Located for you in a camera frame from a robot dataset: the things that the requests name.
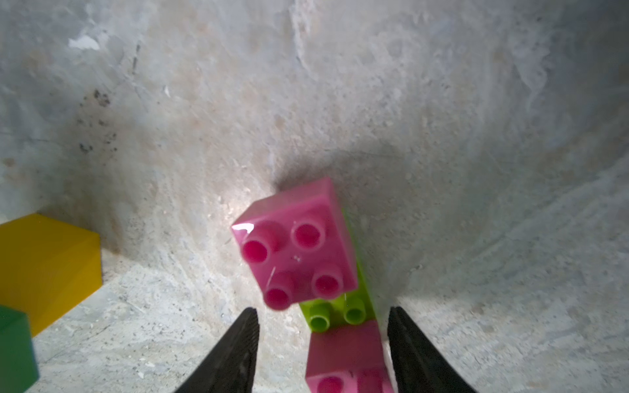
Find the dark green long lego brick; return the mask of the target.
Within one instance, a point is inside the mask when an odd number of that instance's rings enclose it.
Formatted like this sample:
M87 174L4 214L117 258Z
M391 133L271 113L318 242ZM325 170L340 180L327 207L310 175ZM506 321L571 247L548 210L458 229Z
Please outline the dark green long lego brick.
M1 392L26 392L38 380L28 316L1 306Z

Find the lime green lego brick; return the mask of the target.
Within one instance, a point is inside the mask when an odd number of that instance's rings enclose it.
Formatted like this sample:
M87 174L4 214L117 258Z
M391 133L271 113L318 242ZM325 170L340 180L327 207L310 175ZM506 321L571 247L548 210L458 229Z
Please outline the lime green lego brick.
M330 329L357 326L376 319L369 286L365 280L359 243L349 214L345 210L342 212L355 251L359 286L356 290L343 293L334 300L316 299L300 303L300 310L311 332L323 333Z

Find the yellow lego brick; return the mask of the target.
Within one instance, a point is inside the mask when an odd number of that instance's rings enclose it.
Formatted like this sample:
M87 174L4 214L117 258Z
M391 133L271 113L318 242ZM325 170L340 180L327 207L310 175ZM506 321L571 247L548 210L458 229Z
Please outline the yellow lego brick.
M32 337L102 285L95 232L40 214L1 225L1 304L28 316Z

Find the magenta lego brick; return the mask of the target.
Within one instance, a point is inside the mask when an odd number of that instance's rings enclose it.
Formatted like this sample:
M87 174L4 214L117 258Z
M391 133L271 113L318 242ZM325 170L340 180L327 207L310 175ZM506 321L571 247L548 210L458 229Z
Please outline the magenta lego brick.
M312 392L393 392L377 321L311 334L305 380Z
M270 309L334 300L359 286L355 250L328 177L255 201L231 231Z

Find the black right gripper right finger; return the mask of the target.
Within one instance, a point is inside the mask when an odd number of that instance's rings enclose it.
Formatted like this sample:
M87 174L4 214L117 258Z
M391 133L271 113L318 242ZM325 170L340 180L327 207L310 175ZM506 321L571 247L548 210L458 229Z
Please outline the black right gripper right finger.
M475 393L401 306L390 309L388 339L399 392Z

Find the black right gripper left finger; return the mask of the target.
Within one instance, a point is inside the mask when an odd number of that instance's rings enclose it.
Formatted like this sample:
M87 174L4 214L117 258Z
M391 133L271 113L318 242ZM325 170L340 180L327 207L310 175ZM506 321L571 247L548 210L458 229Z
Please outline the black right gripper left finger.
M259 339L257 310L247 307L176 392L252 393Z

